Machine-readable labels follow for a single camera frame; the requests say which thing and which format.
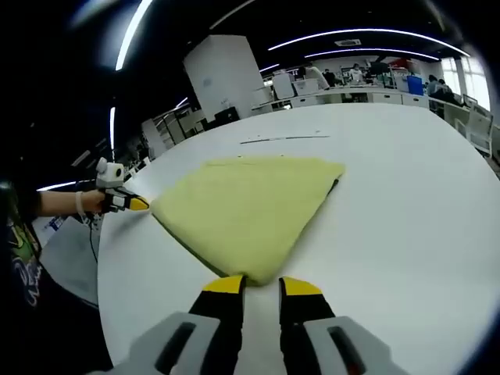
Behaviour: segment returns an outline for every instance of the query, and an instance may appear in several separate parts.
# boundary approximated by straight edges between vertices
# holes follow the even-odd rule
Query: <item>round table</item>
[[[310,138],[242,144],[285,137]],[[500,299],[500,181],[465,138],[417,107],[318,105],[189,138],[126,186],[152,200],[205,161],[238,155],[345,163],[340,184],[277,278],[318,286],[337,316],[350,316],[378,336],[412,374],[442,375],[463,366]],[[106,215],[98,301],[113,362],[124,360],[132,341],[169,314],[188,311],[216,278],[149,212]],[[277,279],[247,288],[235,373],[285,373],[278,304]]]

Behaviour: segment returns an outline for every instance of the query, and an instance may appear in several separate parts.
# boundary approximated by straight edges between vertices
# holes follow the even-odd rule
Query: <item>floor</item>
[[[77,297],[98,304],[97,260],[101,222],[92,232],[87,225],[69,217],[48,239],[41,252],[41,263],[54,281]]]
[[[493,172],[496,173],[497,177],[500,179],[500,165],[494,160],[489,158],[484,158],[486,163],[493,169]]]

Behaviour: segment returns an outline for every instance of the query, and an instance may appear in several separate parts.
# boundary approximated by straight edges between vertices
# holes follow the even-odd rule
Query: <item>folded towel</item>
[[[267,284],[344,171],[314,158],[215,160],[167,189],[151,210],[216,272]]]

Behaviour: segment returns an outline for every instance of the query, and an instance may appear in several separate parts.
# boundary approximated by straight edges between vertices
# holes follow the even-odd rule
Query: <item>air vent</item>
[[[335,44],[339,47],[351,47],[353,45],[361,45],[361,41],[359,39],[346,39],[345,41],[336,41]]]

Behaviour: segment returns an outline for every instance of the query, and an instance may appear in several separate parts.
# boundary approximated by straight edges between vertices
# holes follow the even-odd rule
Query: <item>white strap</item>
[[[77,193],[75,194],[75,200],[76,200],[76,203],[77,203],[77,211],[80,215],[82,216],[85,216],[85,211],[84,211],[84,206],[81,202],[81,194],[82,192],[81,191],[77,191]]]

